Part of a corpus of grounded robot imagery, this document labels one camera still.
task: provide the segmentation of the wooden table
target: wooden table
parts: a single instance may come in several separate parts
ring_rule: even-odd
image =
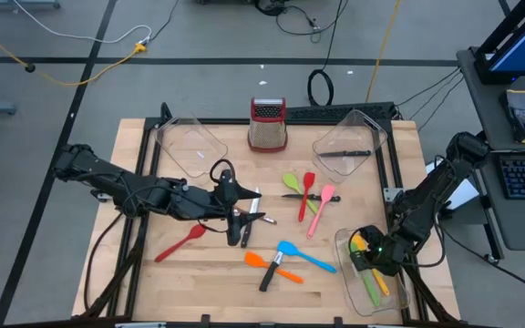
[[[122,168],[134,170],[142,135],[143,119],[123,119],[113,150],[111,162]],[[386,230],[384,206],[375,157],[368,159],[346,182],[336,185],[336,194],[342,196],[339,203],[330,203],[311,240],[306,232],[313,219],[308,210],[305,220],[299,223],[299,201],[285,200],[281,195],[291,193],[282,182],[284,172],[293,172],[299,179],[307,170],[315,171],[312,192],[321,193],[321,187],[329,183],[326,176],[312,164],[313,141],[320,138],[330,127],[289,126],[287,150],[275,154],[251,152],[245,140],[248,126],[207,126],[208,130],[228,146],[227,159],[236,168],[237,180],[247,189],[259,187],[261,198],[259,211],[278,221],[277,226],[257,221],[252,227],[249,250],[271,261],[280,240],[292,241],[301,251],[327,261],[338,267],[334,251],[334,235],[342,228],[358,228],[375,224]],[[410,121],[393,122],[396,150],[406,188],[415,187],[425,176],[425,164],[418,140],[416,125]],[[151,142],[148,146],[146,171],[149,170]],[[384,145],[388,178],[388,151]],[[162,151],[158,176],[183,177],[183,172],[169,155]],[[212,183],[204,179],[190,183],[211,190]],[[239,205],[248,210],[249,201]],[[114,219],[117,212],[112,203],[99,204],[98,215],[92,232],[90,248],[99,234]],[[225,222],[208,222],[225,227]],[[282,269],[300,275],[304,284],[290,282],[275,275],[268,292],[258,287],[265,269],[244,264],[245,250],[229,247],[225,234],[207,232],[198,240],[186,243],[166,261],[155,263],[153,259],[172,244],[182,239],[195,222],[181,222],[152,214],[144,252],[134,320],[198,322],[208,313],[213,322],[227,323],[332,323],[341,316],[344,323],[402,323],[400,311],[386,311],[370,317],[362,317],[347,305],[341,273],[332,274],[319,269],[298,257],[284,257]],[[99,295],[115,270],[118,246],[121,239],[121,221],[102,241],[95,255],[91,274],[89,300]],[[435,233],[419,253],[420,263],[437,261],[440,244]],[[83,279],[78,289],[73,313],[82,313]],[[449,313],[459,317],[453,282],[447,261],[432,269],[421,269],[423,279]],[[124,295],[129,279],[121,286],[118,313],[123,313]],[[413,318],[417,318],[415,303],[411,303]]]

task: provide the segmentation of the gray floor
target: gray floor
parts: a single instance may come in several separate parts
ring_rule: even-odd
[[[180,0],[171,25],[149,47],[145,57],[317,57],[324,56],[329,35],[313,45],[305,36],[286,36],[272,18],[239,1],[211,0],[195,5]],[[62,1],[63,9],[37,10],[35,15],[59,31],[94,35],[108,0]],[[329,22],[336,1],[293,1]],[[165,19],[173,1],[119,0],[108,26],[108,38],[136,24],[153,28]],[[375,58],[393,0],[351,0],[342,15],[333,57]],[[393,59],[455,59],[461,48],[478,45],[503,14],[498,0],[405,0],[393,28],[385,57]],[[285,26],[302,28],[296,13],[283,17]],[[137,32],[126,41],[104,45],[100,56],[124,56]],[[24,15],[0,11],[0,41],[21,56],[87,56],[92,44],[51,36]],[[64,80],[78,80],[83,65],[38,65]],[[98,72],[103,65],[96,65]],[[108,158],[121,118],[155,116],[167,101],[174,115],[247,117],[251,97],[286,97],[289,106],[305,106],[310,66],[259,65],[125,65],[88,86],[70,142],[86,142]],[[381,67],[371,101],[400,102],[450,72],[450,67]],[[372,67],[328,67],[336,85],[335,104],[363,102]],[[319,99],[326,94],[318,85]],[[60,129],[75,89],[57,87],[23,68],[0,64],[0,100],[17,104],[15,116],[0,116],[0,296],[17,247],[36,202]],[[439,94],[415,117],[422,124],[440,102]],[[427,99],[403,106],[410,117]],[[480,130],[465,84],[459,85],[420,132],[426,159],[443,152],[458,131]],[[87,188],[54,184],[34,247],[18,286],[7,323],[67,318],[70,315],[97,203]],[[453,234],[480,252],[487,252],[483,230],[448,224]],[[525,252],[506,251],[505,268],[525,277]],[[525,327],[525,286],[478,261],[448,242],[448,260],[461,316],[479,324]]]

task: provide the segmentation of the black desk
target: black desk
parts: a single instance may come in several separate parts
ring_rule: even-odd
[[[469,50],[457,52],[457,58],[488,143],[497,151],[525,151],[525,145],[513,140],[505,111],[498,102],[498,96],[510,86],[485,86],[481,84],[473,66],[475,58]],[[513,86],[524,88],[525,77],[516,80]],[[479,173],[480,177],[476,179],[476,182],[483,189],[482,195],[487,196],[488,205],[490,205],[490,209],[486,210],[486,215],[493,213],[508,249],[525,251],[525,200],[508,200],[504,197],[502,187],[499,184],[498,168],[494,166],[493,160]],[[495,236],[488,234],[488,237],[493,238]],[[496,255],[501,257],[500,250],[496,254],[495,245],[491,246],[494,257]]]

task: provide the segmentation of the transparent plastic bin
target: transparent plastic bin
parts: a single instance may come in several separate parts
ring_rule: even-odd
[[[335,183],[344,182],[386,142],[387,134],[375,121],[354,109],[322,138],[314,142],[313,163]],[[370,151],[369,156],[321,157],[340,151]]]
[[[408,307],[410,298],[405,286],[402,284],[399,275],[394,277],[386,276],[379,272],[384,279],[386,287],[390,291],[389,295],[384,295],[378,285],[374,274],[370,270],[357,272],[350,259],[348,242],[355,229],[341,229],[335,234],[335,247],[337,260],[340,270],[344,275],[346,297],[354,310],[362,316],[370,316],[385,310],[402,310]],[[370,296],[364,278],[367,278],[378,294],[379,304],[375,305]]]
[[[172,118],[158,129],[155,139],[191,178],[209,174],[228,152],[196,118]]]

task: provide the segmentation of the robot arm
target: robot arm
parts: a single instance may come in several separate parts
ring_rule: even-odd
[[[221,162],[228,163],[230,168],[215,179],[212,172]],[[88,145],[64,146],[54,173],[63,181],[80,181],[102,190],[129,217],[150,211],[176,220],[227,220],[226,236],[231,246],[240,240],[244,225],[264,216],[264,213],[234,213],[233,206],[238,200],[259,198],[261,194],[241,187],[226,159],[211,169],[211,179],[217,183],[213,191],[189,186],[185,179],[139,176],[99,159]]]
[[[392,225],[386,235],[375,226],[358,229],[368,244],[368,250],[350,253],[356,269],[359,272],[378,269],[389,276],[404,269],[437,319],[440,322],[456,322],[422,281],[416,267],[408,261],[427,242],[441,206],[473,169],[484,164],[488,155],[488,145],[473,135],[461,132],[453,137],[447,147],[446,160],[415,189],[399,192],[387,204],[386,215]]]

